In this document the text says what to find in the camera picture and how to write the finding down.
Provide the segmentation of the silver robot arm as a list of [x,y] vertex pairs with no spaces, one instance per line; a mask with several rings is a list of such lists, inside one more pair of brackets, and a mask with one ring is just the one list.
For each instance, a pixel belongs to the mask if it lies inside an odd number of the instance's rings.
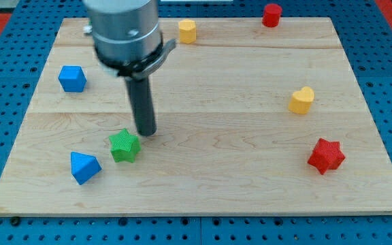
[[92,26],[97,58],[125,79],[137,132],[157,130],[148,75],[140,75],[159,58],[163,36],[157,2],[151,0],[83,0]]

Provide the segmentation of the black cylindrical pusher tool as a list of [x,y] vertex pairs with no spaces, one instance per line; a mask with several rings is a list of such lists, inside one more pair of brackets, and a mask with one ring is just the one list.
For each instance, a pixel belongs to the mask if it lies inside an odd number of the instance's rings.
[[146,137],[153,135],[157,130],[157,124],[149,79],[136,80],[126,77],[125,83],[137,132]]

